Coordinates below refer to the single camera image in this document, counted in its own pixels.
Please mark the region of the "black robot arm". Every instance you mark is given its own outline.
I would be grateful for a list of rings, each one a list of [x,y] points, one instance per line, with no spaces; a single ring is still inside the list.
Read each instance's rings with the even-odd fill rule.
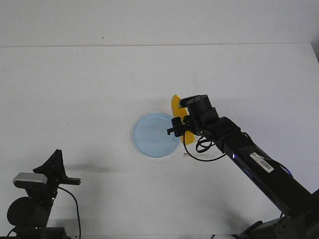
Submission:
[[[317,239],[319,237],[319,193],[310,193],[281,163],[273,160],[251,137],[227,117],[219,117],[207,95],[171,100],[172,132],[183,144],[193,143],[191,132],[198,135],[198,152],[216,146],[252,180],[281,211],[279,218],[258,221],[236,239]]]
[[[58,190],[68,193],[73,199],[75,196],[60,185],[80,185],[81,179],[70,178],[66,175],[62,150],[54,153],[41,166],[32,172],[20,172],[13,184],[24,189],[27,196],[16,199],[9,206],[7,220],[14,228],[6,238],[16,239],[68,239],[70,238],[64,227],[48,227],[48,219],[57,197]]]

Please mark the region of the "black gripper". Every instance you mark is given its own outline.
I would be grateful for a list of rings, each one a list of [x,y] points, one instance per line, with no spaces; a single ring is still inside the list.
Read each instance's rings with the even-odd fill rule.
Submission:
[[[63,162],[63,154],[62,150],[60,149],[55,150],[54,153],[41,166],[34,168],[32,171],[39,174],[52,174],[57,171],[56,159],[58,162],[58,171],[60,176],[48,177],[47,190],[49,192],[54,192],[57,190],[59,185],[80,185],[80,178],[67,177]]]
[[[179,108],[187,108],[187,103],[193,99],[193,97],[187,97],[179,100],[178,107]],[[183,119],[183,123],[181,122],[180,117],[173,118],[171,120],[172,128],[167,129],[167,134],[174,134],[176,137],[185,135],[186,131],[192,132],[194,135],[199,136],[199,132],[195,127],[195,121],[190,115],[187,115]]]

